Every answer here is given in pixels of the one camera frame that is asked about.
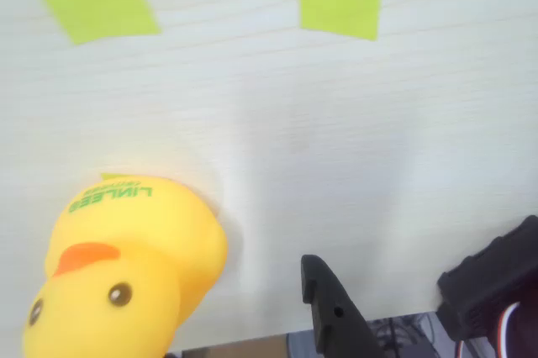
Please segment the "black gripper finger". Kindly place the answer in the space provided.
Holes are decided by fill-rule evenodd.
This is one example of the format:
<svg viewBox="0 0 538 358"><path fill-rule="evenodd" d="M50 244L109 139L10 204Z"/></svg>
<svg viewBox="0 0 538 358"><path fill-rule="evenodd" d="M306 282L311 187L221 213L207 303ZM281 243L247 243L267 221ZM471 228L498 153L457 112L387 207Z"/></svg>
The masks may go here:
<svg viewBox="0 0 538 358"><path fill-rule="evenodd" d="M316 351L329 358L384 357L342 283L317 255L301 257L303 302L311 307Z"/></svg>

